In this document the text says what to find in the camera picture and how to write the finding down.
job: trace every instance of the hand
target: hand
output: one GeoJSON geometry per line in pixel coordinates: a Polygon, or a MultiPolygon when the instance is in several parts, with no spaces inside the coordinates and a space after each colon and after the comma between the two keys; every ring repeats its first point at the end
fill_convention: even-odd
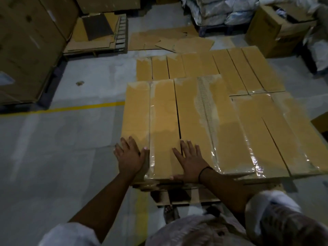
{"type": "Polygon", "coordinates": [[[114,150],[118,160],[118,169],[120,174],[132,178],[140,171],[145,161],[147,148],[143,148],[140,152],[132,136],[129,137],[129,143],[122,137],[121,144],[122,147],[117,143],[114,150]]]}
{"type": "Polygon", "coordinates": [[[202,158],[202,154],[200,152],[200,147],[193,144],[191,141],[187,141],[189,148],[185,144],[183,140],[180,141],[182,150],[186,157],[183,157],[182,154],[176,149],[173,148],[173,153],[175,154],[176,158],[180,162],[184,174],[178,174],[171,176],[171,180],[182,180],[185,183],[198,183],[198,176],[200,172],[209,165],[207,162],[202,158]]]}

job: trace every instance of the gray floor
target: gray floor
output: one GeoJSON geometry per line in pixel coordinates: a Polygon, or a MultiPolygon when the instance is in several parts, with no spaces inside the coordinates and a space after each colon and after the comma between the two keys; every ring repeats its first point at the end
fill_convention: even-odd
{"type": "MultiPolygon", "coordinates": [[[[129,19],[129,33],[190,24],[179,3],[153,6],[144,17],[129,19]]],[[[247,45],[243,35],[215,35],[213,49],[247,45]]],[[[129,51],[114,57],[69,61],[51,108],[101,104],[125,99],[135,81],[135,58],[165,50],[129,51]],[[76,82],[84,81],[82,86],[76,82]]],[[[310,118],[328,111],[328,77],[314,78],[300,58],[269,59],[285,86],[306,107],[310,118]]],[[[119,140],[123,106],[0,117],[0,241],[36,245],[42,235],[64,223],[113,179],[112,151],[119,140]]],[[[285,183],[304,212],[328,224],[328,176],[285,183]]],[[[148,234],[164,225],[162,209],[148,197],[143,211],[139,193],[129,190],[105,245],[135,245],[135,223],[146,213],[148,234]]],[[[198,205],[179,208],[180,215],[202,214],[198,205]]]]}

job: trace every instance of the black wristband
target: black wristband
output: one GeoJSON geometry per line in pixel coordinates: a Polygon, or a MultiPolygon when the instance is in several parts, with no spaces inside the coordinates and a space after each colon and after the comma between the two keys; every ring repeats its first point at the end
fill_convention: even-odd
{"type": "Polygon", "coordinates": [[[207,168],[213,170],[213,168],[211,168],[210,166],[203,168],[202,171],[200,171],[200,173],[199,173],[199,175],[198,175],[198,183],[199,183],[199,184],[201,184],[201,182],[200,182],[200,175],[201,175],[201,174],[203,173],[203,171],[204,171],[205,169],[207,169],[207,168]]]}

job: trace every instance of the forearm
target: forearm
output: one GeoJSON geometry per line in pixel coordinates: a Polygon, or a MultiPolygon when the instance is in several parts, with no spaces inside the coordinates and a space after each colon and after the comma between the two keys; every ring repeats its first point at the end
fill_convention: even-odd
{"type": "Polygon", "coordinates": [[[248,187],[211,169],[203,171],[200,181],[234,214],[244,213],[248,200],[254,195],[248,187]]]}
{"type": "Polygon", "coordinates": [[[69,222],[77,222],[93,229],[102,243],[114,223],[132,180],[132,176],[118,174],[69,222]]]}

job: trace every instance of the yellow floor line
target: yellow floor line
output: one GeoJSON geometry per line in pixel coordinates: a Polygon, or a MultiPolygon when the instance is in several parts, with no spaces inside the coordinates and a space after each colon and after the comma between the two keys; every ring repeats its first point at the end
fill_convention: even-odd
{"type": "Polygon", "coordinates": [[[55,108],[55,109],[50,109],[50,110],[46,110],[46,111],[28,111],[28,112],[18,112],[18,113],[10,113],[10,114],[0,114],[0,117],[3,117],[3,116],[22,116],[22,115],[42,114],[42,113],[53,113],[53,112],[62,112],[62,111],[87,110],[87,109],[93,109],[93,108],[120,106],[120,105],[124,105],[124,104],[125,104],[125,102],[121,101],[121,102],[113,102],[113,103],[82,105],[82,106],[55,108]]]}
{"type": "Polygon", "coordinates": [[[135,238],[136,246],[143,243],[148,237],[148,198],[149,193],[137,191],[135,203],[135,238]]]}

